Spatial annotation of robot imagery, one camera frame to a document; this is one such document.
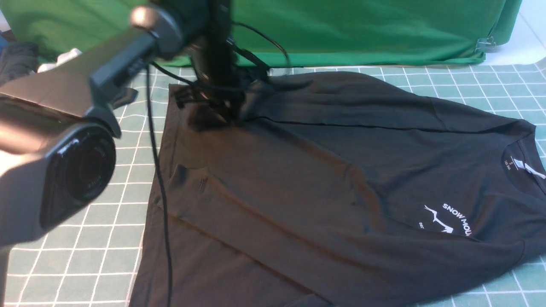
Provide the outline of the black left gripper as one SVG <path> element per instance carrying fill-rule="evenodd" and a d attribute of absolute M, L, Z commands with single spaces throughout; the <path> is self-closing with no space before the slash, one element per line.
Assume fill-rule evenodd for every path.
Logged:
<path fill-rule="evenodd" d="M 192 46 L 191 61 L 203 103 L 191 119 L 194 128 L 230 126 L 239 118 L 244 91 L 237 71 L 231 35 L 230 0 L 189 0 L 192 18 L 200 31 Z"/>

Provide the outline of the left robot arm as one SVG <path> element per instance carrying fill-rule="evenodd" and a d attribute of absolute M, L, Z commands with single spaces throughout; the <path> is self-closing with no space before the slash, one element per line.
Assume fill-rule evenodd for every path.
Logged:
<path fill-rule="evenodd" d="M 129 22 L 66 64 L 1 87 L 1 295 L 13 246 L 43 237 L 107 187 L 122 135 L 112 104 L 142 69 L 190 54 L 205 121 L 238 117 L 230 0 L 153 0 Z"/>

